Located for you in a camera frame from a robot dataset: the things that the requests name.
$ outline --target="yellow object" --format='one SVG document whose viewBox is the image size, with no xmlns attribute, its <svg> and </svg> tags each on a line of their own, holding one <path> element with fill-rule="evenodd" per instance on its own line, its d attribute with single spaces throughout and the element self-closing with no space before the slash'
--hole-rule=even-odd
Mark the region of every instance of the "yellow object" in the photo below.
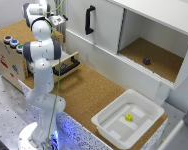
<svg viewBox="0 0 188 150">
<path fill-rule="evenodd" d="M 127 114 L 127 115 L 125 116 L 125 120 L 131 121 L 131 120 L 132 120 L 132 115 L 131 115 L 131 114 Z"/>
</svg>

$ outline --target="white plastic tub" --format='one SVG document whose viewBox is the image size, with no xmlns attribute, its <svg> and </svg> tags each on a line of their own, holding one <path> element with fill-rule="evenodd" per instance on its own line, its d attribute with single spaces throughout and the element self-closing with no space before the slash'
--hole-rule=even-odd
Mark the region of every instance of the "white plastic tub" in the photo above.
<svg viewBox="0 0 188 150">
<path fill-rule="evenodd" d="M 125 116 L 132 114 L 132 121 Z M 129 89 L 92 118 L 102 136 L 120 149 L 130 149 L 162 116 L 164 109 Z"/>
</svg>

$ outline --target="black cabinet handle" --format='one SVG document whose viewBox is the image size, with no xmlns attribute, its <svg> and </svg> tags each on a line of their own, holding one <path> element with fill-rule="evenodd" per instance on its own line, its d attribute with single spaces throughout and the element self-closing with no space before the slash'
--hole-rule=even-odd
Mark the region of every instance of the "black cabinet handle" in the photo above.
<svg viewBox="0 0 188 150">
<path fill-rule="evenodd" d="M 86 26 L 85 26 L 86 35 L 94 32 L 94 30 L 90 28 L 90 16 L 91 16 L 90 12 L 93 10 L 95 10 L 95 7 L 91 5 L 90 8 L 88 8 L 86 11 Z"/>
<path fill-rule="evenodd" d="M 60 76 L 66 74 L 67 72 L 69 72 L 70 70 L 74 69 L 75 67 L 79 66 L 80 62 L 78 60 L 76 60 L 74 58 L 74 56 L 71 57 L 71 61 L 73 62 L 72 65 L 68 66 L 67 68 L 61 69 L 60 68 Z M 59 71 L 55 69 L 55 67 L 53 67 L 53 73 L 56 76 L 59 76 Z"/>
</svg>

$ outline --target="cork board surface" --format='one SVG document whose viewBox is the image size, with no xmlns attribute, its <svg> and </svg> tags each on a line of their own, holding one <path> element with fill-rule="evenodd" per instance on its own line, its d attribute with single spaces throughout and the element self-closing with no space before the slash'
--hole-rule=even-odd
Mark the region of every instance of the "cork board surface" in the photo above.
<svg viewBox="0 0 188 150">
<path fill-rule="evenodd" d="M 63 36 L 60 32 L 55 30 L 55 33 L 57 36 Z M 11 24 L 9 26 L 6 26 L 4 28 L 0 29 L 0 41 L 4 43 L 4 37 L 7 35 L 11 35 L 13 39 L 19 40 L 20 44 L 24 44 L 26 42 L 36 41 L 34 38 L 31 29 L 27 27 L 26 21 L 22 20 L 19 22 L 16 22 L 14 24 Z"/>
<path fill-rule="evenodd" d="M 30 88 L 34 87 L 33 77 L 23 82 Z M 56 89 L 57 83 L 51 93 L 56 94 Z M 78 70 L 60 81 L 59 96 L 66 100 L 66 113 L 117 150 L 99 134 L 91 118 L 124 92 L 125 89 L 81 63 Z M 166 119 L 165 114 L 161 116 L 130 150 L 139 150 Z"/>
<path fill-rule="evenodd" d="M 134 60 L 140 65 L 152 70 L 160 76 L 175 82 L 184 61 L 179 57 L 149 41 L 139 38 L 121 51 L 120 54 Z M 144 58 L 150 58 L 149 65 L 143 64 Z"/>
</svg>

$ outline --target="small dark object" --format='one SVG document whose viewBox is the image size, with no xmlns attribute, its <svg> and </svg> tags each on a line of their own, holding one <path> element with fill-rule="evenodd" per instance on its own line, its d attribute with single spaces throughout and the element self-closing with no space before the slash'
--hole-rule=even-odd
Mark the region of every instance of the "small dark object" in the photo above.
<svg viewBox="0 0 188 150">
<path fill-rule="evenodd" d="M 145 65 L 149 65 L 149 64 L 150 64 L 150 59 L 149 59 L 149 58 L 144 58 L 144 59 L 143 59 L 143 63 L 144 63 Z"/>
</svg>

